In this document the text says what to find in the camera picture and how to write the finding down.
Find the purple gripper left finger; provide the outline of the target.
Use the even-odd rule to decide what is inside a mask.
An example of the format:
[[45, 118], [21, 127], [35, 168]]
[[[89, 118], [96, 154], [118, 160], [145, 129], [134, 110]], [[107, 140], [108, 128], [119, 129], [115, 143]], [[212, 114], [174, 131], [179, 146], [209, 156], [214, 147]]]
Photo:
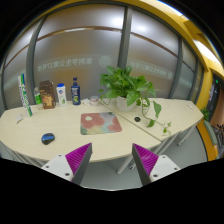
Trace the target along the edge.
[[92, 154], [92, 144], [83, 145], [66, 155], [59, 154], [42, 166], [65, 180], [80, 185]]

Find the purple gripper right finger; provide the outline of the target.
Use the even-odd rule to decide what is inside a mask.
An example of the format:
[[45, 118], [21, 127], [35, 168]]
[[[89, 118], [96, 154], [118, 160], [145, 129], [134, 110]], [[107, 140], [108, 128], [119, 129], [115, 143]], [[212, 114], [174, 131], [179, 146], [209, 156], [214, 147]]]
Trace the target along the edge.
[[168, 156], [158, 156], [137, 144], [132, 145], [132, 156], [143, 186], [180, 170]]

